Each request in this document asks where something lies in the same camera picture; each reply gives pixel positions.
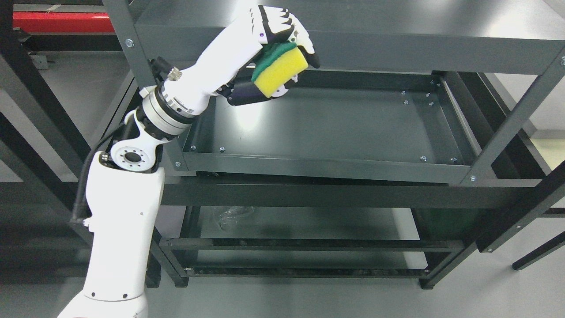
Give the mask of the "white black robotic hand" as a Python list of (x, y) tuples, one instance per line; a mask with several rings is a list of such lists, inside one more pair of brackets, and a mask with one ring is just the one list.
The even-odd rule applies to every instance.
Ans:
[[(166, 81), (163, 94), (196, 112), (197, 107), (204, 107), (211, 96), (216, 96), (220, 89), (231, 83), (240, 70), (250, 63), (256, 65), (264, 46), (283, 42), (297, 44), (308, 67), (320, 67), (309, 33), (295, 15), (284, 8), (257, 5), (224, 28), (196, 63), (181, 71), (180, 79)], [(279, 98), (297, 83), (298, 75), (281, 86), (271, 98), (264, 97), (252, 83), (252, 75), (243, 84), (234, 84), (232, 92), (244, 92), (249, 88), (244, 96), (252, 97), (254, 102)]]

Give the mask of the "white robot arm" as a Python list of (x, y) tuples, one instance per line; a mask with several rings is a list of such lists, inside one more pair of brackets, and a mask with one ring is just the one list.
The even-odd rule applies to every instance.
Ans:
[(198, 60), (171, 70), (163, 83), (143, 88), (142, 104), (122, 127), (134, 137), (97, 151), (87, 169), (85, 199), (93, 233), (83, 289), (61, 318), (146, 318), (145, 278), (155, 219), (164, 188), (157, 148), (183, 133), (202, 114), (210, 97), (248, 61), (216, 66)]

